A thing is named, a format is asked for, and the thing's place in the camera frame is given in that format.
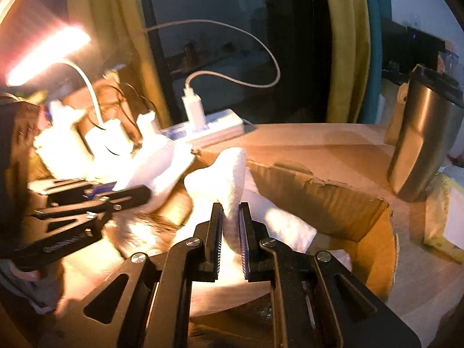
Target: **desk lamp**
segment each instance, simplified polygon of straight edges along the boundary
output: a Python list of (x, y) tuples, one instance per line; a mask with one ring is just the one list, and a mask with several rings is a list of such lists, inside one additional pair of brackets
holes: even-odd
[(75, 63), (65, 59), (70, 53), (79, 50), (90, 42), (90, 37), (80, 28), (67, 26), (63, 30), (52, 35), (27, 55), (8, 75), (9, 86), (20, 86), (31, 80), (34, 76), (46, 70), (52, 64), (67, 64), (81, 75), (87, 88), (95, 109), (98, 126), (92, 128), (86, 135), (85, 140), (89, 145), (94, 157), (95, 164), (108, 164), (114, 162), (114, 155), (130, 156), (133, 143), (127, 137), (119, 119), (103, 122), (97, 95), (90, 83), (89, 78)]

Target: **wooden table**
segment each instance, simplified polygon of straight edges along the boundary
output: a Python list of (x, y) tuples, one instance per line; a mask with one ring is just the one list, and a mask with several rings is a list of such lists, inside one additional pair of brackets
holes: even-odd
[(384, 128), (359, 124), (268, 124), (208, 147), (241, 146), (247, 157), (272, 165), (300, 163), (322, 180), (343, 182), (386, 200), (400, 253), (387, 305), (427, 347), (464, 294), (464, 266), (422, 243), (424, 200), (406, 203), (393, 195), (386, 174), (394, 147), (383, 144)]

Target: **black wire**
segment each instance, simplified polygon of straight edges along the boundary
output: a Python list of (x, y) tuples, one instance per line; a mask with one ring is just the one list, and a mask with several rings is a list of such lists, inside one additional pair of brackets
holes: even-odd
[(148, 101), (148, 102), (152, 105), (153, 111), (155, 111), (156, 116), (159, 116), (159, 114), (158, 114), (158, 109), (156, 108), (155, 104), (153, 103), (153, 101), (152, 101), (151, 99), (149, 99), (149, 98), (147, 98), (147, 97), (144, 97), (143, 95), (139, 94), (139, 93), (137, 92), (137, 90), (136, 90), (130, 83), (128, 83), (128, 82), (122, 82), (121, 84), (124, 84), (124, 85), (126, 85), (126, 86), (129, 86), (129, 87), (134, 91), (134, 93), (137, 94), (137, 96), (138, 96), (140, 99), (144, 99), (144, 100)]
[[(124, 107), (123, 107), (122, 104), (123, 104), (125, 101), (127, 101), (127, 97), (124, 95), (124, 93), (122, 92), (122, 90), (121, 90), (120, 88), (117, 88), (117, 87), (114, 86), (114, 85), (104, 84), (104, 85), (101, 85), (101, 86), (96, 90), (97, 95), (99, 94), (99, 92), (100, 92), (103, 88), (112, 88), (112, 89), (114, 89), (114, 90), (116, 90), (116, 91), (118, 92), (118, 94), (119, 94), (122, 98), (119, 98), (119, 96), (117, 96), (117, 102), (116, 102), (116, 103), (108, 103), (108, 105), (118, 105), (118, 106), (119, 106), (119, 109), (118, 109), (118, 111), (117, 111), (117, 114), (119, 113), (119, 111), (122, 111), (122, 113), (125, 115), (125, 117), (127, 118), (127, 120), (136, 128), (136, 130), (137, 130), (138, 132), (140, 132), (140, 131), (139, 131), (139, 128), (138, 128), (138, 126), (137, 126), (137, 124), (127, 115), (126, 111), (124, 110)], [(105, 128), (99, 126), (99, 125), (96, 124), (94, 121), (92, 121), (92, 119), (90, 118), (90, 114), (88, 114), (87, 117), (88, 117), (88, 119), (89, 119), (89, 122), (90, 122), (93, 126), (99, 128), (99, 129), (101, 129), (102, 131), (106, 131)], [(119, 155), (120, 155), (120, 154), (117, 154), (117, 153), (114, 153), (113, 151), (111, 151), (106, 145), (105, 145), (105, 148), (106, 148), (106, 150), (108, 150), (108, 152), (110, 152), (111, 154), (114, 154), (115, 156), (119, 156)]]
[(129, 116), (127, 115), (126, 111), (124, 110), (124, 107), (122, 106), (122, 104), (127, 100), (127, 97), (124, 95), (124, 92), (120, 89), (120, 88), (117, 88), (116, 86), (113, 86), (113, 85), (110, 85), (110, 84), (104, 84), (104, 85), (101, 85), (99, 88), (98, 88), (98, 91), (100, 91), (101, 89), (103, 88), (112, 88), (114, 90), (116, 90), (119, 95), (122, 97), (122, 99), (120, 99), (119, 97), (117, 97), (118, 99), (118, 105), (119, 105), (119, 111), (122, 111), (122, 113), (124, 114), (124, 116), (127, 118), (127, 120), (135, 127), (135, 129), (138, 131), (139, 128), (137, 126), (137, 124), (131, 119), (129, 118)]

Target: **white cloth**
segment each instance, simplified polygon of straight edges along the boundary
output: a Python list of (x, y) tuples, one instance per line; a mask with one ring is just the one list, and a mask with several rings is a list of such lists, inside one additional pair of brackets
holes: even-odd
[(53, 126), (34, 139), (37, 154), (57, 179), (87, 177), (93, 159), (75, 128), (86, 111), (52, 101), (50, 113)]
[(185, 170), (195, 159), (190, 144), (174, 142), (163, 135), (152, 135), (143, 140), (139, 152), (125, 169), (113, 191), (144, 184), (152, 197), (139, 211), (152, 212), (168, 199)]
[(117, 181), (122, 169), (127, 169), (132, 160), (134, 143), (119, 119), (103, 123), (103, 129), (92, 127), (84, 136), (94, 156), (92, 169), (87, 177), (99, 183)]
[(224, 150), (210, 167), (187, 175), (184, 184), (193, 199), (193, 211), (186, 225), (177, 232), (175, 243), (192, 237), (196, 225), (210, 219), (214, 202), (222, 204), (225, 217), (219, 278), (214, 283), (193, 283), (190, 316), (230, 309), (270, 290), (268, 282), (248, 283), (244, 279), (238, 234), (240, 202), (249, 203), (252, 218), (267, 226), (270, 237), (293, 250), (305, 252), (316, 235), (313, 227), (259, 195), (245, 167), (245, 152), (241, 148)]

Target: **curtain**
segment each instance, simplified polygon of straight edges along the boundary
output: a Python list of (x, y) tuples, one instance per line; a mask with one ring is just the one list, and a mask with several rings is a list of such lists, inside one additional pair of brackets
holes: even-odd
[(67, 4), (70, 21), (81, 24), (92, 38), (93, 62), (100, 65), (108, 59), (129, 59), (143, 94), (158, 110), (161, 126), (170, 126), (148, 37), (142, 34), (141, 0), (67, 0)]
[(369, 25), (371, 29), (371, 66), (367, 80), (359, 123), (375, 124), (379, 106), (379, 94), (382, 82), (382, 32), (380, 27), (380, 7), (378, 0), (367, 0)]
[(328, 0), (332, 25), (332, 70), (328, 123), (356, 123), (370, 66), (367, 0)]

